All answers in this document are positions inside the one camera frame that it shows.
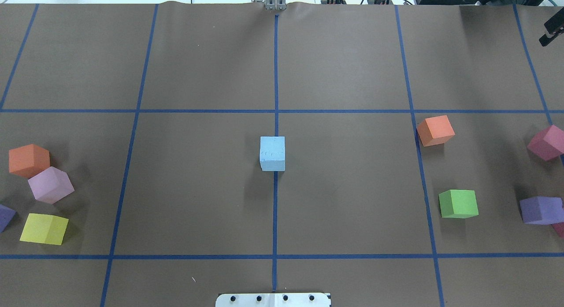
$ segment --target white metal plate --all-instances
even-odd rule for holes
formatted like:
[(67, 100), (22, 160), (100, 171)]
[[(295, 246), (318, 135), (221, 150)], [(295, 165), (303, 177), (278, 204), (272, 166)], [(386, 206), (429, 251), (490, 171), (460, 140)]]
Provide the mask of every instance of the white metal plate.
[(331, 307), (330, 293), (222, 294), (215, 307)]

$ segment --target white bracket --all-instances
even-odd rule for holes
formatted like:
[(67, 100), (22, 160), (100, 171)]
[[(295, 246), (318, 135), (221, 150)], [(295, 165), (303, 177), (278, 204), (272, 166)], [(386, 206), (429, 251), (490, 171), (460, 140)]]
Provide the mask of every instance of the white bracket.
[(215, 307), (331, 307), (330, 293), (222, 294)]
[(266, 0), (264, 6), (267, 10), (286, 10), (286, 0)]

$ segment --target colored block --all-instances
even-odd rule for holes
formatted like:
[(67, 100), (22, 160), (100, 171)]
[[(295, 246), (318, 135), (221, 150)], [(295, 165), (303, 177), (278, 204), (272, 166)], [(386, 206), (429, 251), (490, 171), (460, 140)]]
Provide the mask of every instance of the colored block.
[(50, 167), (28, 180), (38, 201), (54, 204), (74, 191), (67, 173)]
[(69, 219), (30, 213), (20, 241), (61, 245)]
[(562, 199), (558, 197), (532, 197), (519, 201), (523, 222), (530, 225), (551, 225), (564, 222)]
[(286, 138), (260, 137), (260, 168), (263, 172), (286, 170)]
[(49, 151), (35, 144), (14, 148), (8, 156), (10, 173), (25, 178), (32, 178), (51, 166)]
[(554, 231), (556, 231), (559, 237), (564, 237), (564, 222), (553, 223), (552, 227), (554, 228)]
[(538, 132), (527, 148), (545, 161), (557, 158), (564, 154), (564, 131), (550, 125)]
[(6, 206), (0, 205), (0, 232), (4, 231), (8, 223), (14, 218), (16, 210), (12, 210)]
[(417, 126), (417, 133), (423, 146), (444, 144), (455, 136), (453, 126), (446, 115), (426, 118)]
[(451, 189), (439, 194), (443, 218), (470, 218), (478, 215), (478, 203), (473, 190)]

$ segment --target red-orange cube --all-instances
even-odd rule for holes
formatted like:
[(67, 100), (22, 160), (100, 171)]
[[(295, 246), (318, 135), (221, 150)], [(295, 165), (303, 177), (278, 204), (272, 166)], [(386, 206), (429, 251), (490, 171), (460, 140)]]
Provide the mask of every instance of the red-orange cube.
[(417, 133), (423, 146), (444, 144), (455, 136), (455, 131), (446, 115), (426, 118), (417, 126)]
[(8, 154), (10, 173), (28, 179), (51, 166), (49, 151), (35, 144), (14, 148)]

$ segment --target vertical blue line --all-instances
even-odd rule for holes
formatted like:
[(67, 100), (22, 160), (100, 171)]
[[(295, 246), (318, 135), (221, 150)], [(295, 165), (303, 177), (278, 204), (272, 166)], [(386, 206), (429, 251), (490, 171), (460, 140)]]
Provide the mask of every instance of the vertical blue line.
[(415, 108), (413, 106), (413, 97), (411, 95), (411, 84), (409, 83), (407, 61), (405, 60), (405, 48), (403, 46), (403, 37), (401, 35), (401, 21), (399, 18), (399, 10), (397, 9), (397, 6), (394, 6), (394, 8), (395, 8), (395, 20), (397, 23), (397, 35), (399, 36), (399, 47), (401, 50), (401, 61), (403, 62), (403, 74), (405, 76), (405, 86), (407, 88), (407, 99), (409, 100), (409, 110), (411, 111), (411, 125), (413, 127), (415, 147), (417, 150), (417, 161), (419, 162), (419, 175), (421, 176), (421, 185), (423, 185), (423, 196), (425, 197), (425, 209), (427, 211), (427, 225), (429, 226), (429, 238), (431, 240), (431, 250), (433, 251), (433, 263), (435, 265), (435, 278), (437, 279), (439, 303), (441, 304), (441, 307), (444, 307), (445, 299), (443, 298), (443, 285), (441, 283), (439, 259), (437, 258), (437, 247), (435, 245), (435, 232), (433, 231), (433, 219), (431, 218), (431, 207), (429, 206), (429, 193), (427, 192), (427, 183), (425, 181), (425, 170), (423, 168), (423, 159), (421, 158), (421, 147), (419, 146), (419, 137), (417, 136), (417, 122), (415, 121)]
[(4, 107), (4, 102), (6, 102), (6, 97), (8, 96), (8, 90), (10, 90), (10, 85), (12, 84), (12, 79), (14, 78), (14, 74), (16, 74), (16, 69), (18, 68), (18, 63), (20, 62), (20, 57), (22, 56), (22, 52), (24, 51), (24, 47), (26, 46), (26, 42), (28, 41), (28, 36), (30, 36), (30, 32), (32, 30), (33, 21), (37, 15), (37, 10), (39, 8), (39, 4), (36, 4), (32, 18), (30, 19), (30, 23), (28, 24), (28, 28), (26, 30), (26, 34), (24, 35), (24, 40), (22, 40), (22, 44), (20, 45), (20, 50), (18, 50), (18, 56), (16, 56), (16, 61), (14, 62), (14, 66), (12, 67), (12, 72), (10, 73), (10, 77), (8, 78), (8, 82), (6, 83), (6, 88), (4, 88), (4, 94), (2, 95), (2, 100), (0, 101), (0, 110)]
[(157, 12), (159, 5), (155, 4), (153, 12), (153, 21), (151, 23), (151, 33), (149, 34), (149, 43), (147, 44), (147, 54), (145, 54), (145, 64), (143, 65), (143, 74), (141, 75), (141, 85), (139, 86), (139, 96), (137, 97), (137, 110), (133, 119), (133, 128), (131, 129), (131, 138), (129, 139), (129, 150), (127, 151), (127, 160), (125, 162), (125, 170), (123, 171), (123, 181), (121, 183), (121, 193), (119, 194), (119, 202), (117, 212), (115, 213), (115, 223), (113, 226), (113, 235), (111, 237), (111, 246), (109, 250), (108, 265), (106, 267), (106, 275), (104, 279), (104, 287), (102, 288), (102, 296), (100, 299), (100, 307), (104, 307), (106, 295), (108, 293), (109, 277), (111, 274), (111, 265), (113, 263), (113, 255), (115, 251), (115, 241), (117, 239), (117, 231), (119, 228), (119, 219), (121, 218), (121, 209), (123, 207), (123, 197), (125, 196), (125, 187), (127, 185), (127, 176), (129, 175), (129, 166), (131, 164), (131, 155), (133, 154), (133, 144), (135, 142), (135, 132), (137, 130), (137, 122), (139, 121), (139, 111), (141, 109), (141, 101), (143, 100), (143, 89), (145, 88), (145, 76), (147, 74), (147, 66), (149, 66), (149, 57), (151, 56), (151, 46), (153, 44), (153, 34), (155, 33), (155, 23), (157, 21)]
[[(274, 16), (274, 136), (278, 136), (278, 14)], [(272, 291), (278, 285), (278, 172), (274, 172), (272, 207)]]
[(515, 14), (515, 20), (517, 22), (517, 28), (519, 28), (519, 35), (521, 36), (521, 43), (523, 44), (523, 49), (525, 50), (525, 56), (527, 56), (527, 61), (531, 69), (532, 77), (534, 79), (534, 84), (536, 84), (536, 90), (538, 91), (538, 96), (540, 96), (540, 102), (542, 102), (542, 108), (544, 108), (544, 113), (546, 114), (546, 120), (552, 125), (552, 119), (550, 118), (550, 112), (548, 112), (548, 106), (544, 100), (544, 94), (542, 94), (542, 89), (540, 88), (540, 83), (538, 82), (538, 77), (536, 76), (536, 70), (532, 64), (531, 56), (528, 52), (527, 42), (525, 42), (525, 36), (523, 35), (523, 28), (521, 28), (521, 21), (519, 20), (519, 14), (517, 13), (517, 6), (513, 5), (513, 14)]

